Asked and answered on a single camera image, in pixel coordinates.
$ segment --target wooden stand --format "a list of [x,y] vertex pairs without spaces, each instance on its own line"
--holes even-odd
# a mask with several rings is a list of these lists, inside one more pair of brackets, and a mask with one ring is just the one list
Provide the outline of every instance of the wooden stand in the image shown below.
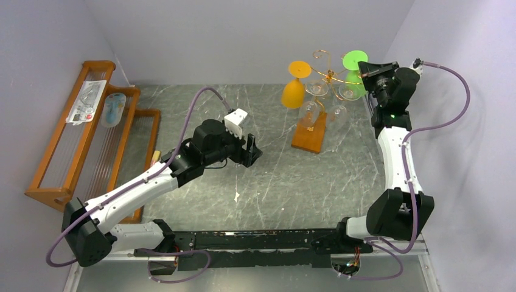
[[[25,191],[27,196],[63,212],[76,189],[80,191],[79,198],[83,201],[113,190],[132,123],[139,116],[154,117],[145,158],[145,167],[150,166],[158,133],[159,111],[136,108],[140,89],[119,88],[109,84],[114,70],[115,64],[111,61],[83,63],[36,174]],[[66,118],[86,80],[106,80],[108,84],[93,120],[73,126],[66,123]],[[122,120],[112,128],[98,127],[105,98],[115,92],[121,92],[127,97]],[[124,223],[138,223],[141,217],[140,208],[132,217],[127,217]]]
[[294,132],[291,146],[315,154],[321,152],[323,146],[324,132],[326,131],[326,113],[319,115],[315,124],[311,128],[303,127],[299,124]]

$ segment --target wooden rack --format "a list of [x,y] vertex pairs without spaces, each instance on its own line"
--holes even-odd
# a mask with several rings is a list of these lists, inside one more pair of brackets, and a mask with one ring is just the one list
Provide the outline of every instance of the wooden rack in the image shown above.
[[[25,194],[61,212],[76,191],[81,200],[88,200],[113,190],[124,156],[131,126],[135,119],[153,117],[150,141],[145,155],[145,169],[150,167],[158,135],[160,112],[137,109],[140,90],[119,88],[109,84],[115,70],[111,61],[86,61],[66,102],[54,133],[44,152],[36,174]],[[84,81],[106,80],[102,98],[91,122],[80,125],[66,123],[66,118]],[[116,92],[126,95],[124,115],[112,128],[98,127],[105,98]],[[141,221],[142,208],[123,223]]]

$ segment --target white wall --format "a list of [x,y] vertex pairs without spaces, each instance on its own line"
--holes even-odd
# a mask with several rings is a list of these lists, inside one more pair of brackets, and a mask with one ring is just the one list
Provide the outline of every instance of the white wall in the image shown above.
[[[0,4],[0,290],[62,291],[68,268],[45,253],[62,214],[23,193],[49,142],[82,62],[112,59],[81,0]],[[125,84],[115,71],[113,83]],[[55,260],[70,259],[64,244]]]
[[[286,83],[312,52],[379,61],[414,0],[86,0],[131,81]],[[325,62],[319,68],[325,68]]]
[[[448,66],[472,91],[456,125],[413,137],[416,169],[436,208],[423,233],[443,291],[516,291],[516,3],[416,0],[385,61]],[[464,104],[454,76],[425,68],[409,110],[415,128]]]

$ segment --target wooden block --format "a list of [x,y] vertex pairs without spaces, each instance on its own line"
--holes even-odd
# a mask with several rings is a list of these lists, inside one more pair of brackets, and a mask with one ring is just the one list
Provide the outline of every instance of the wooden block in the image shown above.
[[291,146],[315,154],[321,152],[324,132],[326,131],[326,113],[319,115],[311,128],[303,127],[298,123]]

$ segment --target marble tabletop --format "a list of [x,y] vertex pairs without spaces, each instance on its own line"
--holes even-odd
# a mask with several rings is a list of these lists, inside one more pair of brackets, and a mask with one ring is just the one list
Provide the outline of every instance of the marble tabletop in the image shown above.
[[[140,108],[161,110],[156,149],[173,149],[189,103],[201,85],[140,85]],[[173,230],[333,228],[343,217],[366,214],[383,192],[383,164],[362,100],[345,102],[349,119],[327,131],[321,153],[290,146],[297,109],[281,104],[284,85],[215,85],[233,108],[251,115],[245,129],[263,155],[246,168],[229,161],[144,207],[143,221],[164,219]],[[332,99],[326,98],[327,106]],[[186,137],[205,119],[221,119],[224,107],[205,92],[195,107]],[[134,123],[122,163],[122,179],[140,172],[148,133]]]

